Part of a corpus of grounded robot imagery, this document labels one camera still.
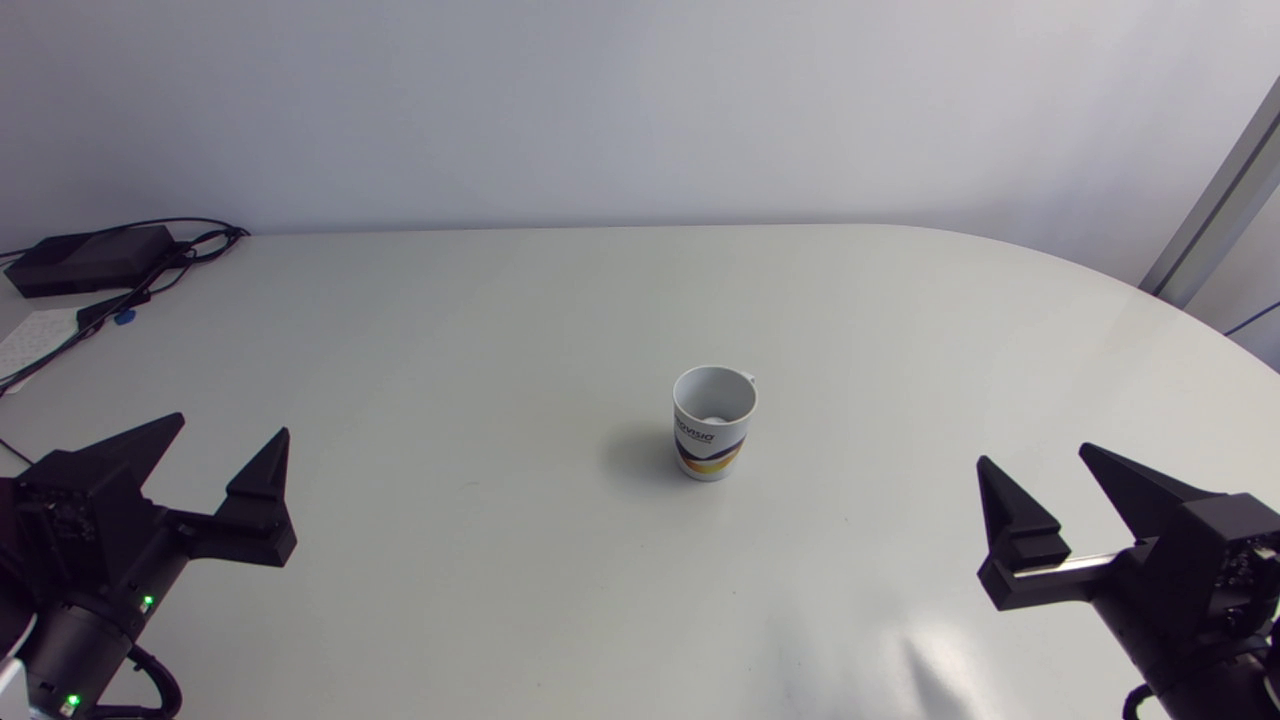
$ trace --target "mug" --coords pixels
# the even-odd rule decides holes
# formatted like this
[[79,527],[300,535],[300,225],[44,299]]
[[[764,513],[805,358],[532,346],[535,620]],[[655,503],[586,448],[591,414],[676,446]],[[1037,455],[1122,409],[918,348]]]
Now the mug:
[[755,411],[755,378],[732,368],[703,365],[680,375],[671,395],[680,469],[703,482],[728,475]]

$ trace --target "paper sheet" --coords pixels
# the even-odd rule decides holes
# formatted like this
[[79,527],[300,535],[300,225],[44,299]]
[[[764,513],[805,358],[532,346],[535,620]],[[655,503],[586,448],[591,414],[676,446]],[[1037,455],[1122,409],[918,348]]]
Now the paper sheet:
[[[9,333],[9,337],[0,341],[0,382],[49,355],[76,334],[78,331],[77,310],[79,307],[36,310],[27,315],[27,319]],[[8,392],[18,392],[27,380],[13,386]]]

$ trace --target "black box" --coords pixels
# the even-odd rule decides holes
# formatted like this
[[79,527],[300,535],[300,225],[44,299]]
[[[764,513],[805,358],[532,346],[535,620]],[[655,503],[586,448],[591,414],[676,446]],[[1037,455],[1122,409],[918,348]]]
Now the black box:
[[173,236],[164,225],[46,237],[4,272],[23,297],[137,287],[166,261]]

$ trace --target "tabletop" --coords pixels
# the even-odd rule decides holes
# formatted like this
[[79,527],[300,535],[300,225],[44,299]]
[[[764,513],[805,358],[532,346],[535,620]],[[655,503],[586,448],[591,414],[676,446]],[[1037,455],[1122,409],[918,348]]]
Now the tabletop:
[[[759,388],[717,483],[671,448],[701,364]],[[1082,442],[1276,505],[1277,407],[1211,328],[991,240],[511,229],[248,238],[0,400],[0,437],[182,411],[145,491],[210,512],[291,429],[288,566],[195,561],[140,639],[186,717],[1021,720],[1140,678],[1085,605],[992,609],[977,457],[1108,552]]]

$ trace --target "cable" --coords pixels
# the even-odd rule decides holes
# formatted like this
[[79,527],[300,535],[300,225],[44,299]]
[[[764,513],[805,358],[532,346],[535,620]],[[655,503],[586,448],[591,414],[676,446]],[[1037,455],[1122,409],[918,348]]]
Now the cable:
[[1151,691],[1151,685],[1148,684],[1142,684],[1134,688],[1133,692],[1129,693],[1129,697],[1124,698],[1124,708],[1120,711],[1121,720],[1139,720],[1138,706],[1142,705],[1142,701],[1152,697],[1153,694],[1156,693]]
[[99,705],[90,711],[90,720],[173,720],[182,710],[182,688],[168,667],[138,646],[129,648],[133,671],[142,670],[160,692],[160,707],[141,705]]
[[179,270],[179,272],[178,272],[178,274],[177,274],[177,275],[175,275],[175,277],[174,277],[174,278],[173,278],[172,281],[169,281],[169,282],[168,282],[166,284],[164,284],[164,286],[161,286],[161,287],[157,287],[157,288],[154,288],[154,290],[151,291],[151,296],[152,296],[152,297],[154,297],[154,296],[156,296],[156,295],[160,295],[161,292],[164,292],[164,291],[166,291],[166,290],[172,288],[173,286],[178,284],[178,282],[179,282],[179,281],[180,281],[180,279],[182,279],[182,278],[183,278],[183,277],[184,277],[184,275],[186,275],[186,274],[187,274],[187,273],[188,273],[188,272],[189,272],[189,270],[191,270],[191,269],[192,269],[193,266],[196,266],[196,263],[195,263],[195,254],[191,254],[191,255],[187,255],[187,260],[188,260],[188,261],[187,261],[187,263],[186,263],[186,264],[184,264],[184,265],[182,266],[182,270]]
[[[99,318],[95,318],[93,320],[84,323],[83,327],[76,334],[65,340],[61,345],[51,350],[49,354],[32,361],[29,365],[22,368],[20,370],[0,378],[0,397],[3,397],[6,392],[9,392],[9,389],[12,389],[15,384],[29,378],[45,365],[52,363],[54,359],[60,356],[63,352],[67,352],[68,350],[78,345],[81,341],[92,337],[93,333],[96,333],[102,327],[102,323],[106,322],[108,318],[136,305],[137,304],[136,300],[145,293],[150,293],[151,284],[155,283],[156,279],[166,270],[182,268],[182,272],[178,273],[178,275],[172,282],[159,288],[159,292],[164,292],[172,288],[173,286],[178,284],[178,281],[180,281],[183,275],[187,274],[187,272],[191,269],[192,265],[198,263],[210,263],[212,260],[216,260],[218,258],[221,258],[228,250],[230,250],[237,242],[239,242],[242,237],[252,234],[247,229],[233,225],[230,223],[223,220],[215,220],[212,218],[200,218],[200,217],[174,217],[174,218],[156,218],[154,220],[140,220],[137,223],[125,223],[123,225],[115,225],[111,228],[86,234],[104,234],[104,233],[119,232],[128,228],[155,225],[164,223],[179,223],[179,222],[209,223],[218,225],[219,229],[209,231],[198,236],[193,241],[177,243],[175,245],[177,252],[172,254],[170,256],[165,258],[161,263],[159,263],[156,269],[152,270],[151,274],[143,278],[142,282],[140,282],[127,295],[120,296],[119,301],[111,305]],[[225,242],[220,247],[210,252],[205,252],[204,255],[196,252],[195,247],[197,245],[209,242],[216,237],[225,237]]]
[[1243,322],[1243,323],[1240,323],[1239,325],[1235,325],[1234,328],[1231,328],[1231,329],[1226,331],[1226,332],[1225,332],[1225,333],[1222,333],[1222,334],[1224,334],[1224,336],[1226,336],[1226,337],[1231,337],[1231,334],[1234,334],[1234,333],[1236,333],[1236,332],[1239,332],[1239,331],[1243,331],[1243,329],[1244,329],[1244,328],[1247,328],[1247,327],[1248,327],[1248,325],[1249,325],[1249,324],[1251,324],[1251,323],[1252,323],[1253,320],[1257,320],[1258,318],[1261,318],[1262,315],[1266,315],[1267,313],[1270,313],[1270,311],[1275,310],[1276,307],[1280,307],[1280,302],[1274,302],[1274,304],[1271,304],[1271,305],[1267,305],[1266,307],[1263,307],[1263,309],[1262,309],[1262,310],[1260,310],[1258,313],[1254,313],[1254,314],[1253,314],[1253,316],[1252,316],[1252,318],[1249,318],[1248,320],[1244,320],[1244,322]]
[[[123,225],[115,225],[115,227],[110,227],[110,228],[104,228],[104,229],[100,229],[100,231],[93,231],[93,232],[88,232],[88,233],[83,233],[83,234],[102,234],[102,233],[109,233],[109,232],[127,231],[129,228],[141,228],[141,227],[146,227],[146,225],[163,225],[163,224],[168,224],[168,223],[209,223],[211,225],[224,227],[224,228],[227,228],[229,231],[242,231],[243,234],[250,234],[248,231],[246,231],[244,228],[237,228],[236,225],[233,225],[230,223],[227,223],[227,222],[223,222],[223,220],[216,220],[214,218],[200,218],[200,217],[177,217],[177,218],[156,218],[154,220],[138,220],[137,223],[124,223]],[[14,255],[23,255],[26,252],[31,252],[35,249],[36,249],[36,246],[33,245],[31,247],[24,247],[22,250],[6,250],[5,252],[0,252],[0,258],[13,258]]]
[[31,457],[27,457],[26,455],[23,455],[22,451],[19,451],[17,447],[14,447],[14,446],[9,445],[8,442],[5,442],[4,438],[0,438],[0,446],[4,446],[5,450],[8,450],[9,452],[17,455],[18,460],[22,460],[27,465],[35,465],[35,462],[31,460]]

